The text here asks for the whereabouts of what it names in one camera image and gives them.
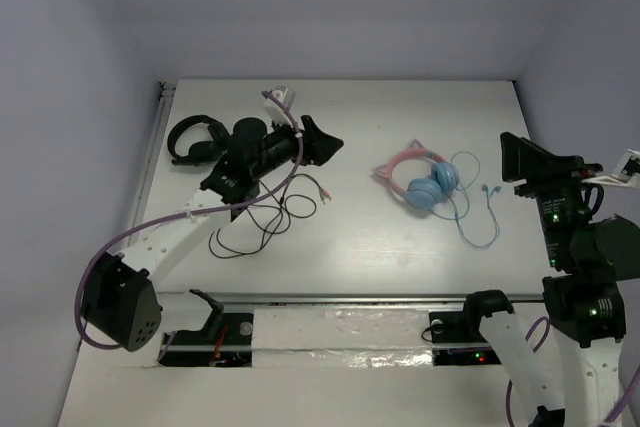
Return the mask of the pink blue cat-ear headphones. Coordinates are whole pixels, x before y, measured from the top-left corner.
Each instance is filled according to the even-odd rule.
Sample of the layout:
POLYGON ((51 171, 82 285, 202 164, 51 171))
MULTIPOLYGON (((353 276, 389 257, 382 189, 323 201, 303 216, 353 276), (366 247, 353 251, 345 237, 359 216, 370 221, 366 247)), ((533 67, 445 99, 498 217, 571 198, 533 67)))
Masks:
POLYGON ((388 188, 402 198, 411 207, 429 212, 445 195, 451 194, 461 186, 458 169, 440 154, 427 149, 417 139, 395 154, 386 164, 372 169, 373 174, 384 180, 388 188), (407 187, 402 187, 393 178, 394 169, 401 163, 410 160, 427 161, 431 170, 425 177, 411 180, 407 187))

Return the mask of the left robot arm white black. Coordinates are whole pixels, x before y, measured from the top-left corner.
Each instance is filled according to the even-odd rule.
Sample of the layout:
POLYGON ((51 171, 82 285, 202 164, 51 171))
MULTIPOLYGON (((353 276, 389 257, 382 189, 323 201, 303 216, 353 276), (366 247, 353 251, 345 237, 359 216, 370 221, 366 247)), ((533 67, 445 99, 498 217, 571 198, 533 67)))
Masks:
POLYGON ((323 132, 311 116, 301 121, 296 128, 247 117, 228 130, 200 115, 174 127, 171 140, 198 123, 206 124, 210 138, 173 162, 214 168, 181 211, 116 236, 90 260, 74 305, 76 328, 85 343, 129 352, 146 345, 162 318, 156 285, 210 233, 265 200, 262 178, 286 163, 294 169, 321 166, 343 147, 343 140, 323 132))

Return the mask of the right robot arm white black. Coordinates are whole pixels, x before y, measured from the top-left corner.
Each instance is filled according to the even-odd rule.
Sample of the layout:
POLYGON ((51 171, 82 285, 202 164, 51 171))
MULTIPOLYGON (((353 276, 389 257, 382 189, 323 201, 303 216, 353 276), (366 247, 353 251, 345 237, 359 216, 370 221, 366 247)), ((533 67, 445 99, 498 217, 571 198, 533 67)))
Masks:
POLYGON ((633 188, 639 175, 605 176, 598 163, 555 155, 510 132, 500 136, 502 178, 537 203, 549 265, 543 301, 563 380, 557 393, 499 290, 470 294, 461 325, 496 353, 531 426, 618 426, 631 393, 619 385, 626 335, 618 285, 639 276, 639 228, 614 215, 595 221, 607 186, 633 188))

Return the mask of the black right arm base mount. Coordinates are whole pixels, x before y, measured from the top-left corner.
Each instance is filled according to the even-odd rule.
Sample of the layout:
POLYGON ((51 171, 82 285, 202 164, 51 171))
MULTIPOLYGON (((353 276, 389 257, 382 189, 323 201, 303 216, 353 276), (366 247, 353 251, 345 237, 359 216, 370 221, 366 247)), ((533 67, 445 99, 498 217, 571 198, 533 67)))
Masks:
POLYGON ((499 365, 497 354, 480 333, 481 320, 497 312, 514 313, 512 303, 499 290, 468 294, 458 311, 431 312, 421 339, 434 348, 434 365, 499 365))

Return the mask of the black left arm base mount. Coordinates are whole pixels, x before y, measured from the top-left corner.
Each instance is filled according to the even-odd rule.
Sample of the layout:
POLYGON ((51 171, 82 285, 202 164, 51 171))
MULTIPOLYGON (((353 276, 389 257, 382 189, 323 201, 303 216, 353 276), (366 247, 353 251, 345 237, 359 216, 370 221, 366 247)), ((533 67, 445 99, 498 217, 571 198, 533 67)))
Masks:
POLYGON ((199 289, 189 293, 207 304, 208 317, 198 329, 165 333, 157 363, 163 367, 251 367, 254 313, 227 311, 223 303, 199 289))

